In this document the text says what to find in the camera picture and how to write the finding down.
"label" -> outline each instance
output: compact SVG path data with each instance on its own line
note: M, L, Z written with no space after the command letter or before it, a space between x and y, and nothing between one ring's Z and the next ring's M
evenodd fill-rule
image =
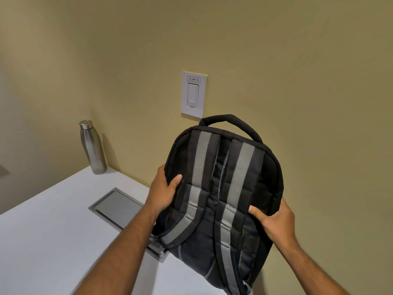
M187 82L200 83L200 77L187 77Z

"white desk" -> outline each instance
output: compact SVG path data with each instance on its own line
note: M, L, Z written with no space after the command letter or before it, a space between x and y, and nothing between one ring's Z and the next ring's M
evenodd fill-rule
M72 175L0 215L0 294L69 295L119 233L88 210L113 188L145 202L149 189L113 170ZM172 254L145 254L133 295L225 294Z

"hand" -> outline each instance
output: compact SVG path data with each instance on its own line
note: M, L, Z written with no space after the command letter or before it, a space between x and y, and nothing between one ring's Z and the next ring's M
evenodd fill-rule
M266 234L280 252L298 246L295 237L295 214L284 198L281 199L279 210L272 216L267 216L254 206L250 206L248 212L261 222Z
M176 187L182 180L182 175L177 175L170 184L167 184L164 166L158 168L157 175L151 183L149 195L147 196L145 206L153 208L157 213L167 208L173 199Z

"backpack shoulder strap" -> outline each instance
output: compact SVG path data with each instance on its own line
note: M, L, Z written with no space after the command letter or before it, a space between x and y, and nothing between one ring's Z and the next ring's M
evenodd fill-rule
M247 295L239 260L243 242L243 225L252 194L261 173L265 152L233 139L228 164L214 218L217 262L226 291Z
M173 209L179 213L168 229L158 235L166 248L178 246L196 229L203 218L209 198L220 135L193 130L188 144L187 175L174 199Z

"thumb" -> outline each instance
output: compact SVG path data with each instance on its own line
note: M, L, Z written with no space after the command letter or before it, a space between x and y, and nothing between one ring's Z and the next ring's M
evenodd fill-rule
M179 185L182 178L183 178L182 174L177 175L175 178L172 179L172 181L169 184L169 187L172 188L173 191L175 191L176 187Z
M260 211L257 207L250 206L248 208L248 212L253 216L255 216L256 219L258 219L261 223L263 223L266 219L268 219L268 216L262 211Z

